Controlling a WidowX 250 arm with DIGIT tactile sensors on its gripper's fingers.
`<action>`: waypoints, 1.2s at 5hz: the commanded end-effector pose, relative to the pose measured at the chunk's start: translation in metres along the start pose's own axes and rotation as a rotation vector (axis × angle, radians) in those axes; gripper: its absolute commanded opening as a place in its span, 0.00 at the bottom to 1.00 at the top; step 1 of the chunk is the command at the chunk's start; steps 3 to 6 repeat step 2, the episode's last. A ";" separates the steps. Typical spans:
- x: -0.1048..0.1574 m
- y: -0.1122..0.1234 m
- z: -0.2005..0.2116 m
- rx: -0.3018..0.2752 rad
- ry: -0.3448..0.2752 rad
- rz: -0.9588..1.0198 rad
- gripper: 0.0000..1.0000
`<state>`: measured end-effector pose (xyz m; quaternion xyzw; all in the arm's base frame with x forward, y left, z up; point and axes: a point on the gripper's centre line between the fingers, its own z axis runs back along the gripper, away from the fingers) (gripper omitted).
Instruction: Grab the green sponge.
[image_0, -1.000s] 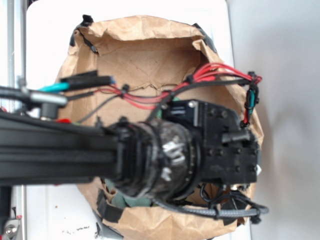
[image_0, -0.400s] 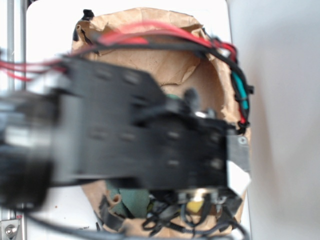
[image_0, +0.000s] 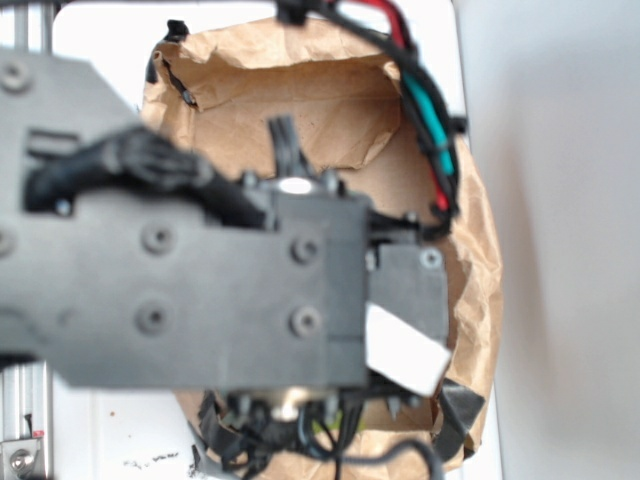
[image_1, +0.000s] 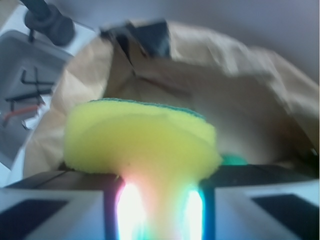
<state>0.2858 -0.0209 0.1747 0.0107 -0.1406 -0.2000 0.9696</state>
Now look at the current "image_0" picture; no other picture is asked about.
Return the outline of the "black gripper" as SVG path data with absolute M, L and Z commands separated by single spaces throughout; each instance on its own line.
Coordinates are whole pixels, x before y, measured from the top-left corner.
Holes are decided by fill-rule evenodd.
M 444 255 L 423 243 L 417 222 L 372 213 L 367 268 L 367 303 L 383 307 L 448 348 Z

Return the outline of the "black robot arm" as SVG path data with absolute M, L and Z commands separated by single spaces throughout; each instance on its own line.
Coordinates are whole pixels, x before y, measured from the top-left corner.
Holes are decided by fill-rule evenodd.
M 432 394 L 450 361 L 441 253 L 317 175 L 288 118 L 269 180 L 148 130 L 88 64 L 1 53 L 1 352 L 70 384 L 280 402 Z

